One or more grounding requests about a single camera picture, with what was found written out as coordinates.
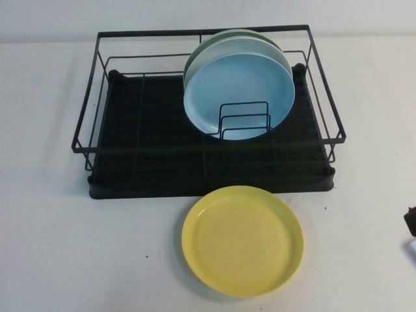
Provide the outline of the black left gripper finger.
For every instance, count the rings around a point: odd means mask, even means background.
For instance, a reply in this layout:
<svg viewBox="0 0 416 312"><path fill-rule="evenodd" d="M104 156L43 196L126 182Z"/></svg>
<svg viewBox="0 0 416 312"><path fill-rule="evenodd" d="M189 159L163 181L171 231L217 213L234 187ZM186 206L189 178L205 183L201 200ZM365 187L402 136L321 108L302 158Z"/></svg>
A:
<svg viewBox="0 0 416 312"><path fill-rule="evenodd" d="M405 223L412 236L416 236L416 213L415 211L408 211L404 215Z"/></svg>

